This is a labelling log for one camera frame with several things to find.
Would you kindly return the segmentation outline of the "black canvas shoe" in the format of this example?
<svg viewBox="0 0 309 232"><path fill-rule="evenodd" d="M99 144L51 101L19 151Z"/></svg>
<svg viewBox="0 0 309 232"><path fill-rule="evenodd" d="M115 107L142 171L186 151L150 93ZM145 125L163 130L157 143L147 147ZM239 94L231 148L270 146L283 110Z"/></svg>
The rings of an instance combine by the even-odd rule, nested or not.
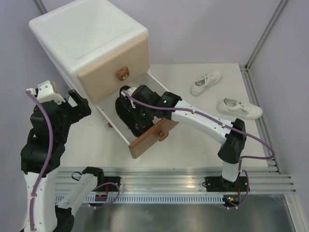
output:
<svg viewBox="0 0 309 232"><path fill-rule="evenodd" d="M115 102L116 113L119 118L126 124L135 137L140 137L142 132L137 127L133 114L130 113L123 105L123 100L118 97Z"/></svg>

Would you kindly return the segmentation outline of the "brown drawer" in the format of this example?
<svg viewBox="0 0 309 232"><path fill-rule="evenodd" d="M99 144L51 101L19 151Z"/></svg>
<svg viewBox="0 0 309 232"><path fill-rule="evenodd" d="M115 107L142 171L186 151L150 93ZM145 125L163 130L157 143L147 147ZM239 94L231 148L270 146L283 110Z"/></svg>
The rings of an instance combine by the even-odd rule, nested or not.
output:
<svg viewBox="0 0 309 232"><path fill-rule="evenodd" d="M133 81L127 83L130 87L138 87L140 85L146 85L152 91L157 94L162 95L168 89L163 86L155 77L153 77L149 72L145 72L140 76L136 77ZM168 119L154 119L154 126L145 132L139 138L135 137L130 129L125 125L125 123L119 118L115 109L116 99L119 97L119 90L117 89L110 96L103 99L101 102L96 104L97 110L104 116L108 123L117 133L122 137L128 146L132 158L137 159L146 150L152 147L156 142L159 142L158 134L160 132L169 132L178 123Z"/></svg>

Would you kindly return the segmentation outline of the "brown bear knob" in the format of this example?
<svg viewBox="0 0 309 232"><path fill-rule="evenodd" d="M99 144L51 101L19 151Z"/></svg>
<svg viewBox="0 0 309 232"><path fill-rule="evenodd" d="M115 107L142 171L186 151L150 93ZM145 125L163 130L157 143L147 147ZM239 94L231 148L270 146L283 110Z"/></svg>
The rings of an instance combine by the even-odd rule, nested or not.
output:
<svg viewBox="0 0 309 232"><path fill-rule="evenodd" d="M169 132L164 133L164 132L162 131L162 132L160 132L160 133L158 134L158 136L160 137L160 138L159 138L159 141L162 142L162 141L164 141L164 140L169 136Z"/></svg>
<svg viewBox="0 0 309 232"><path fill-rule="evenodd" d="M129 77L129 75L130 75L130 72L129 72L128 67L124 67L117 72L117 78L120 81L126 80Z"/></svg>

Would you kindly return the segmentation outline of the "beige drawer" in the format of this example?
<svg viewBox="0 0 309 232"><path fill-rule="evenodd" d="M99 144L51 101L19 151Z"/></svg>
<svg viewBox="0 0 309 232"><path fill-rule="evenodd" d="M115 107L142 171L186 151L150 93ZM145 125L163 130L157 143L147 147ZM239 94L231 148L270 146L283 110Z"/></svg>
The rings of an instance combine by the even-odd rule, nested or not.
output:
<svg viewBox="0 0 309 232"><path fill-rule="evenodd" d="M128 67L130 75L120 81L117 72ZM110 55L96 61L77 73L88 99L97 104L120 87L126 85L150 68L148 35L143 34Z"/></svg>

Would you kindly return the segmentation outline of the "black canvas shoe sideways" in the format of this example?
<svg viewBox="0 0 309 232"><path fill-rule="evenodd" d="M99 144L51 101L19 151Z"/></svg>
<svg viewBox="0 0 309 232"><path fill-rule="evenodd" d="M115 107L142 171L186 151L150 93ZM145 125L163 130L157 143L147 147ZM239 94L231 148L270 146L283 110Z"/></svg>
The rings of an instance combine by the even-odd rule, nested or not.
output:
<svg viewBox="0 0 309 232"><path fill-rule="evenodd" d="M136 89L137 89L136 87L123 86L119 90L119 95L121 97L125 97L127 93L129 96L131 96Z"/></svg>

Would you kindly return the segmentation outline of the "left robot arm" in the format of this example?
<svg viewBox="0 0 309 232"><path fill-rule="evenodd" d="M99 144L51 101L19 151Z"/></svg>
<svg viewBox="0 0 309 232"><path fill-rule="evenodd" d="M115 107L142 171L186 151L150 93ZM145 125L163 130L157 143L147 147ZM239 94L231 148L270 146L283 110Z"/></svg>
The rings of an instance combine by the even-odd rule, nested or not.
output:
<svg viewBox="0 0 309 232"><path fill-rule="evenodd" d="M30 116L32 129L21 150L21 170L28 198L26 226L23 230L70 232L75 215L87 195L105 187L103 170L86 167L69 194L55 203L56 176L70 127L91 115L91 109L88 100L73 89L69 91L69 96L76 102L76 106L71 106L54 90L44 90L42 87L28 89L26 94L36 105Z"/></svg>

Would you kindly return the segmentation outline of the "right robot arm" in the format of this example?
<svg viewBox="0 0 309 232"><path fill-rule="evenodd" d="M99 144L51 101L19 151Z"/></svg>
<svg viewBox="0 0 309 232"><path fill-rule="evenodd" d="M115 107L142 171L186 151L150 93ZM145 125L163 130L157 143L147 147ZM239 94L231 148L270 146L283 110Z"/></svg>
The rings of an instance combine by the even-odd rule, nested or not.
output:
<svg viewBox="0 0 309 232"><path fill-rule="evenodd" d="M130 100L131 109L139 115L184 123L217 141L221 145L217 155L223 161L221 187L231 191L238 185L240 155L247 139L242 120L219 119L193 107L172 92L166 91L160 96L146 85L122 90L121 95Z"/></svg>

